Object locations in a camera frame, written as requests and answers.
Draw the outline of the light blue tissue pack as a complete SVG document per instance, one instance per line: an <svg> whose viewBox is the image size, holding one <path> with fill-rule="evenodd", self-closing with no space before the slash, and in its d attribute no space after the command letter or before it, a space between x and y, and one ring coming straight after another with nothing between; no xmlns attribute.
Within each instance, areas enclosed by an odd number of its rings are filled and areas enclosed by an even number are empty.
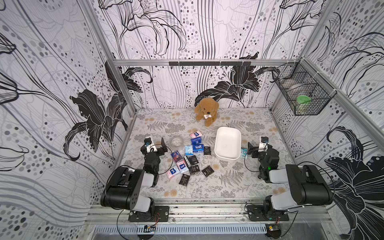
<svg viewBox="0 0 384 240"><path fill-rule="evenodd" d="M185 146L185 155L186 156L192 156L193 154L194 154L193 146L192 145Z"/></svg>

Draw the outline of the dark blue picture tissue pack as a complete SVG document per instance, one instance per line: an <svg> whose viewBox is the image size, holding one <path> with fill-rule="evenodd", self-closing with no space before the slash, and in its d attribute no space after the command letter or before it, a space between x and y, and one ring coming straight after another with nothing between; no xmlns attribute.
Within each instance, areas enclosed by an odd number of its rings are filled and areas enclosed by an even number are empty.
<svg viewBox="0 0 384 240"><path fill-rule="evenodd" d="M179 151L172 152L171 156L175 163L184 159L184 157L179 153Z"/></svg>

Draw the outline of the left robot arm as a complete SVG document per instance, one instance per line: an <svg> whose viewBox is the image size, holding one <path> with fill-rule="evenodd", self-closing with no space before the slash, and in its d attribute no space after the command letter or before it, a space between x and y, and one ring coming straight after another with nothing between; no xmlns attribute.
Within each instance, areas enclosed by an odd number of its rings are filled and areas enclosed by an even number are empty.
<svg viewBox="0 0 384 240"><path fill-rule="evenodd" d="M156 145L146 138L141 147L144 166L134 169L128 165L116 168L107 180L101 196L101 205L117 210L130 210L134 213L153 215L154 200L140 194L142 187L155 187L159 179L160 157L169 150L164 139Z"/></svg>

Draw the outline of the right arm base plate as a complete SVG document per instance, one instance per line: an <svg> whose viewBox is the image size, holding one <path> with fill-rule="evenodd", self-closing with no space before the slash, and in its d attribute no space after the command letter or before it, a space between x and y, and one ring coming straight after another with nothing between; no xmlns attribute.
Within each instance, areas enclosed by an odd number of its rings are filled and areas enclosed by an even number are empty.
<svg viewBox="0 0 384 240"><path fill-rule="evenodd" d="M288 212L274 209L265 210L264 206L247 204L244 210L251 222L269 221L278 223L290 220Z"/></svg>

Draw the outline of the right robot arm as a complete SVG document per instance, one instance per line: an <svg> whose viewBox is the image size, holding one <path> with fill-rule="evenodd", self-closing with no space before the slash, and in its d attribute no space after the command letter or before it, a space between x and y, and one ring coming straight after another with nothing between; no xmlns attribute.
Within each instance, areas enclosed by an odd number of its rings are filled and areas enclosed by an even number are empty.
<svg viewBox="0 0 384 240"><path fill-rule="evenodd" d="M332 203L334 193L315 165L287 164L279 168L280 152L269 144L268 137L261 137L259 145L248 143L247 155L259 161L255 171L258 178L270 184L288 184L282 194L267 196L263 201L264 214L287 212L303 206L322 206Z"/></svg>

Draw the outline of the blue Tempo tissue pack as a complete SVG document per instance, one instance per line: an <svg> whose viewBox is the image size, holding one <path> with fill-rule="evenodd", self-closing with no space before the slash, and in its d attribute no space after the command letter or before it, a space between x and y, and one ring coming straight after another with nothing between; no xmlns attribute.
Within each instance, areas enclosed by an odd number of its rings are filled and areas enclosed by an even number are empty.
<svg viewBox="0 0 384 240"><path fill-rule="evenodd" d="M196 138L191 139L191 144L192 145L202 144L202 138L201 137L196 137Z"/></svg>

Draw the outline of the teal cartoon tissue pack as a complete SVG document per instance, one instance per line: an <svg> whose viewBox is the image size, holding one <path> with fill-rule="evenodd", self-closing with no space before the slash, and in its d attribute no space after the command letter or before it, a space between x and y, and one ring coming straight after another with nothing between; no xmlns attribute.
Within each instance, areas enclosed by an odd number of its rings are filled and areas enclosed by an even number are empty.
<svg viewBox="0 0 384 240"><path fill-rule="evenodd" d="M241 148L241 157L244 158L248 154L248 149Z"/></svg>

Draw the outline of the pink Tempo tissue pack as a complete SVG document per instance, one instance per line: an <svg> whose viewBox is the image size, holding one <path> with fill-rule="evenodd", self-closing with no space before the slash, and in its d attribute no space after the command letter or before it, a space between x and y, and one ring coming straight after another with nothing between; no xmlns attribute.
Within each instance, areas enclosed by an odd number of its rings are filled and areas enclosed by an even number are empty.
<svg viewBox="0 0 384 240"><path fill-rule="evenodd" d="M190 134L190 137L191 137L191 139L195 139L195 138L201 137L202 135L203 134L200 131L195 131L195 132Z"/></svg>

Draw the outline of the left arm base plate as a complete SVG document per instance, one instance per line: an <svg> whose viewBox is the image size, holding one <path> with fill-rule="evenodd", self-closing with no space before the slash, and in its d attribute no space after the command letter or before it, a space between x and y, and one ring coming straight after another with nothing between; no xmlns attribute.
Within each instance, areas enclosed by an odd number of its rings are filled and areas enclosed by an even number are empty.
<svg viewBox="0 0 384 240"><path fill-rule="evenodd" d="M151 206L147 212L131 211L131 223L165 223L169 219L169 206Z"/></svg>

